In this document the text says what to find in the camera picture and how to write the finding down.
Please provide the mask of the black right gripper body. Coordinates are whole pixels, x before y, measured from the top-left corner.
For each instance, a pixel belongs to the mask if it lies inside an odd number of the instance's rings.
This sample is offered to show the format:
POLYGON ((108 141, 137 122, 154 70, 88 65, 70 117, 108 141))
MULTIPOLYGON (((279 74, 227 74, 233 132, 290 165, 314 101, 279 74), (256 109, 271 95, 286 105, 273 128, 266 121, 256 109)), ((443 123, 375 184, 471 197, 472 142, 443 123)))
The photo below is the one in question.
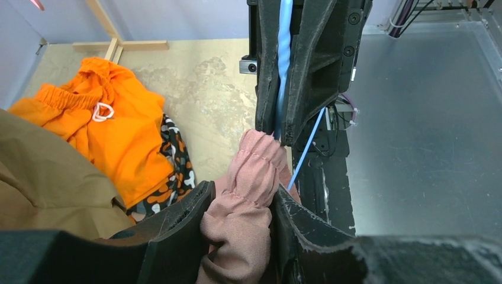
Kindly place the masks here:
MULTIPOLYGON (((292 10, 291 32, 291 58, 292 37, 294 33, 293 12, 300 9, 304 1, 294 1, 292 10)), ((249 8, 249 52, 239 62, 240 73, 258 75, 257 56, 257 20, 258 1, 248 1, 249 8)), ((359 46, 363 28, 372 8, 372 1, 339 1, 339 86, 338 93, 349 89, 352 76, 355 73, 359 46)))

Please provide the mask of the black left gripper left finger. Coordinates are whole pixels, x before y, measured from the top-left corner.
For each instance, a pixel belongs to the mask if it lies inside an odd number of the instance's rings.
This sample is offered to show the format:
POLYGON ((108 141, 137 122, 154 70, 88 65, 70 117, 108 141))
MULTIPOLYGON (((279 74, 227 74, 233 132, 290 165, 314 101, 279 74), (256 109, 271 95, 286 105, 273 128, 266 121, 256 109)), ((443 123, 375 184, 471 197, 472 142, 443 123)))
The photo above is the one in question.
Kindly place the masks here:
POLYGON ((200 222, 214 197, 214 182, 203 181, 182 200, 109 239, 3 231, 1 282, 195 283, 209 249, 200 222))

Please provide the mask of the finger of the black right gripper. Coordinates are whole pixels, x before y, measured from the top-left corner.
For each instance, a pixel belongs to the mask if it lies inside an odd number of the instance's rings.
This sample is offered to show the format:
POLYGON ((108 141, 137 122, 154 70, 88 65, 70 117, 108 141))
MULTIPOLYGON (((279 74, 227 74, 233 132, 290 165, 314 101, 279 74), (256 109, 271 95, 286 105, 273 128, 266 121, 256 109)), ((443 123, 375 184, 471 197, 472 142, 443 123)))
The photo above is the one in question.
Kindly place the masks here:
POLYGON ((292 58, 281 117, 282 143, 292 146, 307 121, 339 86, 339 1, 304 1, 293 12, 292 58))
POLYGON ((277 45, 279 1, 258 1, 257 20, 257 104, 255 128, 272 134, 276 120, 276 101, 279 89, 277 45))

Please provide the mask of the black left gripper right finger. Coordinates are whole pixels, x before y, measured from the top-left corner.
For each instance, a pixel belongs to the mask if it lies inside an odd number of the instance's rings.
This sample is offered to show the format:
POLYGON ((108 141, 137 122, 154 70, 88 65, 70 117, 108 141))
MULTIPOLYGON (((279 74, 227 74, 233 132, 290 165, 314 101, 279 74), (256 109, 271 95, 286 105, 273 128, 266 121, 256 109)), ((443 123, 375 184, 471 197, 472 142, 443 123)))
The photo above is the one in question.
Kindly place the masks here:
POLYGON ((281 283, 500 283, 501 243, 477 236, 361 236, 279 188, 272 258, 281 283))

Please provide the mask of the light blue wire hanger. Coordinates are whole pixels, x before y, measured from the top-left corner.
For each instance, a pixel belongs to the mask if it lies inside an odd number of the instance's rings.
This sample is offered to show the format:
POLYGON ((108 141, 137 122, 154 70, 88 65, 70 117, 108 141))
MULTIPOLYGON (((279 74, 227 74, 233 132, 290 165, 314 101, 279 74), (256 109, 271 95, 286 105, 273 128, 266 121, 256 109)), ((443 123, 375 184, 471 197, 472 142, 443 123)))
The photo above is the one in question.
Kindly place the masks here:
MULTIPOLYGON (((285 89, 287 85, 288 70, 291 62, 291 32, 290 25, 292 20, 292 10, 294 1, 293 0, 281 0, 279 4, 279 22, 278 22, 278 45, 277 45, 277 56, 278 56, 278 76, 279 76, 279 91, 276 100, 276 111, 275 111, 275 128, 273 136, 276 140, 281 139, 282 130, 282 114, 284 112, 284 101, 285 101, 285 89)), ((308 149, 313 144, 313 138, 316 131, 320 125, 321 119, 324 115, 326 107, 322 108, 317 116, 316 122, 313 129, 310 131, 310 136, 307 140, 307 145, 304 148, 299 162, 292 174, 292 178, 286 187, 287 191, 290 192, 295 184, 295 180, 300 172, 303 165, 305 157, 307 155, 308 149)))

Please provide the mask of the pink shorts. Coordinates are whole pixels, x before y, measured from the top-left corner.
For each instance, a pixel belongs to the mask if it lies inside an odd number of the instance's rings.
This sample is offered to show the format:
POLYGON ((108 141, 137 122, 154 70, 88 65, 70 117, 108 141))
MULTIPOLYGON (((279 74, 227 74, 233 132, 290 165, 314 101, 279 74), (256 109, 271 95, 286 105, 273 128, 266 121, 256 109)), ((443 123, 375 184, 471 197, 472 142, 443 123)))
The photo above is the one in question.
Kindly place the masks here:
POLYGON ((270 282, 270 205, 280 186, 292 181, 287 151, 273 136, 250 129, 229 165, 226 181, 204 212, 200 229, 210 243, 197 283, 270 282))

